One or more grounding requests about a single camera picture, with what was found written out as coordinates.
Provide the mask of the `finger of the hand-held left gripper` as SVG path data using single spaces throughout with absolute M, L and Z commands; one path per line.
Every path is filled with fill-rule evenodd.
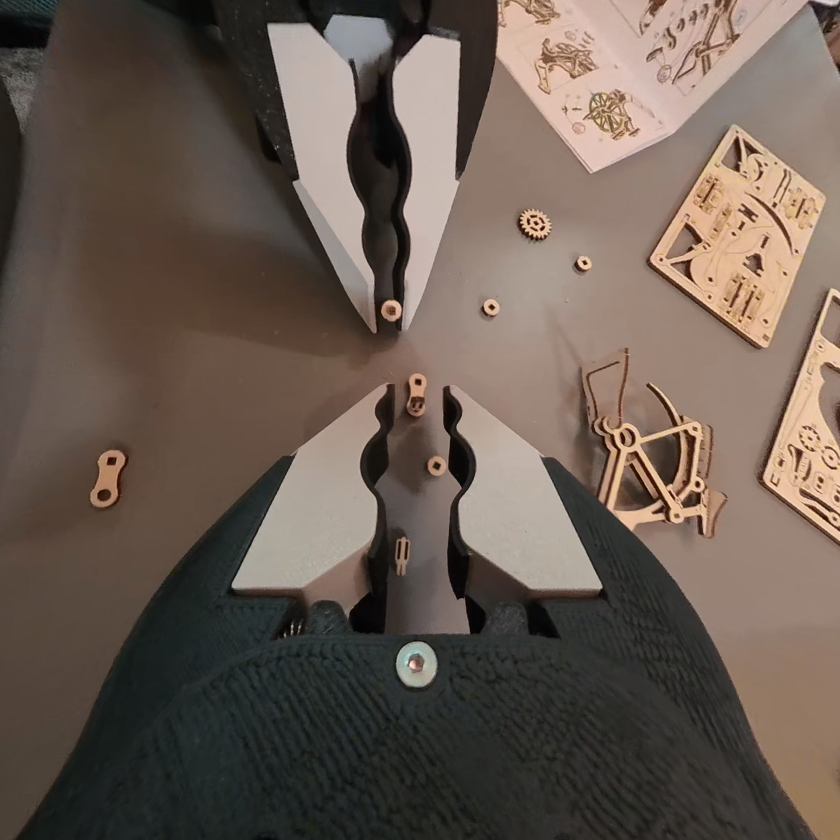
M 269 23 L 269 45 L 297 175 L 292 184 L 343 289 L 377 330 L 375 275 L 364 254 L 364 206 L 350 177 L 349 140 L 358 113 L 357 69 L 375 82 L 383 22 Z
M 402 206 L 408 233 L 403 329 L 411 325 L 423 298 L 458 190 L 459 62 L 458 40 L 424 35 L 393 73 L 395 117 L 411 165 Z

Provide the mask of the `wooden parts sheet curved cutout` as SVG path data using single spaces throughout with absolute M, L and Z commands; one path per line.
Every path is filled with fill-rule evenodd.
M 803 519 L 839 543 L 838 430 L 827 412 L 823 388 L 839 373 L 838 330 L 826 322 L 838 315 L 839 292 L 827 292 L 805 349 L 791 394 L 776 429 L 762 486 Z

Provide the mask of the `grey fabric chair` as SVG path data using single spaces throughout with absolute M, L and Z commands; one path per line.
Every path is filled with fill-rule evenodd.
M 25 133 L 46 60 L 50 31 L 15 21 L 9 24 L 10 28 L 2 28 L 1 75 L 20 131 Z

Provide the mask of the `wooden parts sheet mostly full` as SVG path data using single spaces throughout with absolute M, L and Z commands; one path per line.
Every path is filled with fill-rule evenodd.
M 753 347 L 770 346 L 826 196 L 734 124 L 649 265 Z

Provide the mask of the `white instruction booklet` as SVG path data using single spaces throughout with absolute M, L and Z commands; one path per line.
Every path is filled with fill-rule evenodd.
M 805 1 L 499 1 L 497 57 L 584 168 L 675 133 Z

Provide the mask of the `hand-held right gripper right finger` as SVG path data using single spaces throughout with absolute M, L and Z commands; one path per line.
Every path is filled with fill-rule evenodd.
M 591 599 L 602 582 L 541 453 L 465 391 L 444 388 L 450 508 L 448 578 L 478 606 Z

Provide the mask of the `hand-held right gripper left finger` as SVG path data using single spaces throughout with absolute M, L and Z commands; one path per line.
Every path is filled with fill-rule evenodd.
M 299 447 L 232 591 L 303 603 L 357 603 L 372 591 L 367 560 L 384 527 L 375 484 L 387 468 L 393 385 L 379 385 Z

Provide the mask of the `wooden model frame assembly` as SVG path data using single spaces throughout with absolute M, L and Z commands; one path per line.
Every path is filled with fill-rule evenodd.
M 591 431 L 601 439 L 606 461 L 597 490 L 598 500 L 629 530 L 655 522 L 681 524 L 697 521 L 698 533 L 712 539 L 728 497 L 709 486 L 714 433 L 711 426 L 677 411 L 653 383 L 647 389 L 664 408 L 669 425 L 642 434 L 625 419 L 624 398 L 629 375 L 629 350 L 621 348 L 581 367 L 581 385 Z M 655 465 L 648 447 L 663 440 L 677 446 L 671 475 Z M 627 470 L 644 489 L 648 502 L 633 509 L 620 508 L 618 498 Z

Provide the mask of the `flat wooden two-hole link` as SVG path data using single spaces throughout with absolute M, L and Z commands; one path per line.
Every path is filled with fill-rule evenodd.
M 100 454 L 97 460 L 98 476 L 89 494 L 92 507 L 103 510 L 119 502 L 121 476 L 127 462 L 128 456 L 118 448 L 108 449 Z

